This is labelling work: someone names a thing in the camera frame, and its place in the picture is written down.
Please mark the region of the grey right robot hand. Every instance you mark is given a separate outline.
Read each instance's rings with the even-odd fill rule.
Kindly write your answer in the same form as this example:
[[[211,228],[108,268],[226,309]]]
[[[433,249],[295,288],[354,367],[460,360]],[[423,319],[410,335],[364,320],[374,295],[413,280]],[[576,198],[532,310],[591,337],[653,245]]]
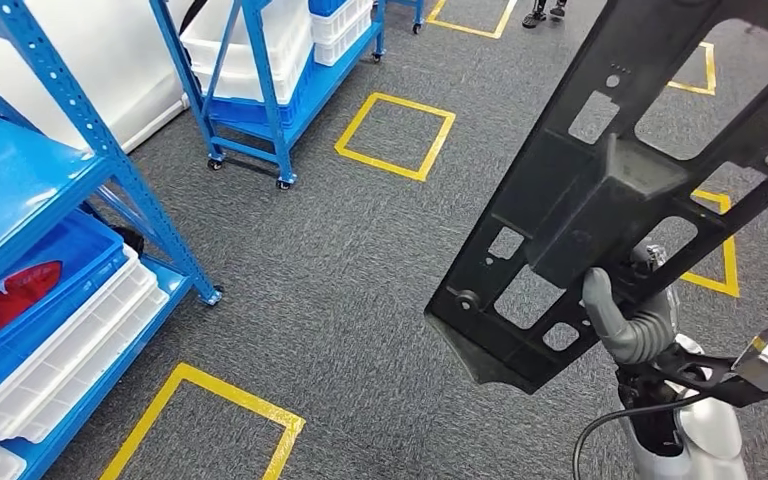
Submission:
[[[581,304],[603,347],[619,365],[653,360],[677,335],[678,300],[671,286],[626,318],[613,299],[609,274],[593,267],[584,275]]]

